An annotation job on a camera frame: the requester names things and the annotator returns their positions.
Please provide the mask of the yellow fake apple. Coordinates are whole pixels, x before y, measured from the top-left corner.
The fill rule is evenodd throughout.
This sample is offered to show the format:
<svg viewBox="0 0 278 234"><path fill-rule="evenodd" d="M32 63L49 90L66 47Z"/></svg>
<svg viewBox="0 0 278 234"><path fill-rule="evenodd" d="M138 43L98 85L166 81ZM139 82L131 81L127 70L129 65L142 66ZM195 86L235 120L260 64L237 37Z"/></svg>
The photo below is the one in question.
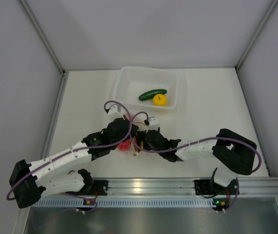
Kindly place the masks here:
<svg viewBox="0 0 278 234"><path fill-rule="evenodd" d="M166 106L167 97L163 94L156 94L152 99L152 103L155 106Z"/></svg>

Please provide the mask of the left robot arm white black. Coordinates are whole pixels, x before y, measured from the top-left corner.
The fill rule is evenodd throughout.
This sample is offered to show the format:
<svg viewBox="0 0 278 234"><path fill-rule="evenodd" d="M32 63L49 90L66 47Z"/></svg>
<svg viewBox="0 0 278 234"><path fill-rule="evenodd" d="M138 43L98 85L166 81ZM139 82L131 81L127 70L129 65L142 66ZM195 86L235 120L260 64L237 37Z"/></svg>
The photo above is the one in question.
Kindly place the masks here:
<svg viewBox="0 0 278 234"><path fill-rule="evenodd" d="M93 189L90 173L85 169L74 171L74 168L108 155L138 130L138 126L128 120L117 118L106 128L87 135L63 152L33 162L18 161L9 179L11 190L7 200L16 201L23 209L50 195L65 192L89 194Z"/></svg>

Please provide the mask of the green fake cucumber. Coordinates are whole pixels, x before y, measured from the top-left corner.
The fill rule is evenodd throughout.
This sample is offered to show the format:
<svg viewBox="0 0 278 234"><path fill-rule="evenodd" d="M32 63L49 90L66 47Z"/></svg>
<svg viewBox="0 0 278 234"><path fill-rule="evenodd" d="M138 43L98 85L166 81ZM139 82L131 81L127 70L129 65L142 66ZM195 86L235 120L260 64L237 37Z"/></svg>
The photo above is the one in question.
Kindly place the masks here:
<svg viewBox="0 0 278 234"><path fill-rule="evenodd" d="M161 95L165 95L167 93L166 89L154 89L154 90L149 90L143 94L141 94L138 99L140 101L146 101L146 100L150 100L153 99L155 95L161 94Z"/></svg>

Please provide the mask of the clear zip top bag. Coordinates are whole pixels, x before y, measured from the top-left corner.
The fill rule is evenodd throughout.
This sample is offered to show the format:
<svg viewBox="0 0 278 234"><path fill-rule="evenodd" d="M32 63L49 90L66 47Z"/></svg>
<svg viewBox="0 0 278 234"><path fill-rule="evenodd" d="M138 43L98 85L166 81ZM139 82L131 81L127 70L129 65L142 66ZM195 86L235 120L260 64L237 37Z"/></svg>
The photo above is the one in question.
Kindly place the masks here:
<svg viewBox="0 0 278 234"><path fill-rule="evenodd" d="M129 136L129 138L127 139L127 140L131 141L131 149L129 151L123 152L123 153L131 154L133 156L137 156L140 154L141 150L137 146L135 146L133 143L135 142L138 146L143 148L143 135L148 130L148 127L146 125L147 120L148 120L148 114L147 114L147 112L140 111L136 114L133 114L133 113L123 114L122 118L124 118L128 121L131 121L132 124L139 127L139 130L136 133L136 135Z"/></svg>

